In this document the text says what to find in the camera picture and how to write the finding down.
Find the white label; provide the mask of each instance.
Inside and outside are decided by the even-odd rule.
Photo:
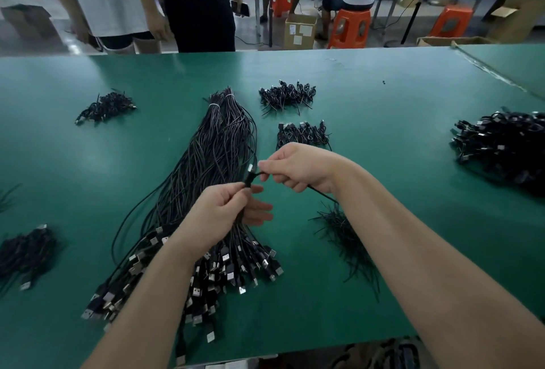
[[[299,33],[303,36],[312,35],[312,27],[309,25],[299,25]]]

